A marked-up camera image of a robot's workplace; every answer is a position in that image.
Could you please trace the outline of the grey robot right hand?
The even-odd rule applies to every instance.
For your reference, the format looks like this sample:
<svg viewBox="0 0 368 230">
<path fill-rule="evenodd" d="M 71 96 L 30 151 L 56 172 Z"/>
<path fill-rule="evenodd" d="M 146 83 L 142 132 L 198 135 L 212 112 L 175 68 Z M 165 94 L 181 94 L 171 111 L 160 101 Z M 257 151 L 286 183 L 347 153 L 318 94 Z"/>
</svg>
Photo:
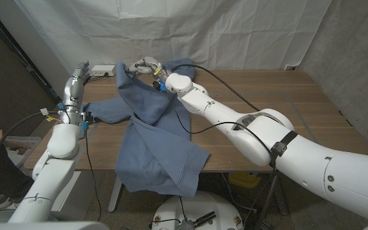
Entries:
<svg viewBox="0 0 368 230">
<path fill-rule="evenodd" d="M 124 67 L 124 71 L 134 75 L 152 75 L 154 79 L 159 80 L 163 84 L 165 84 L 168 76 L 171 74 L 170 70 L 167 70 L 162 63 L 153 57 L 144 57 L 134 64 Z"/>
</svg>

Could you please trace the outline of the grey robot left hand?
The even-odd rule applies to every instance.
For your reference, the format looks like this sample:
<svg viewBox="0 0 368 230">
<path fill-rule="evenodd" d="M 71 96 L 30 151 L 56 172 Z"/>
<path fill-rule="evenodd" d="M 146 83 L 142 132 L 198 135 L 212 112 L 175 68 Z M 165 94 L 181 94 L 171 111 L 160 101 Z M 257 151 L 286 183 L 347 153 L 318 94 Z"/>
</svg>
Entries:
<svg viewBox="0 0 368 230">
<path fill-rule="evenodd" d="M 82 99 L 84 83 L 89 77 L 89 61 L 78 64 L 65 84 L 63 108 L 60 109 L 60 120 L 66 124 L 79 125 L 82 119 Z"/>
</svg>

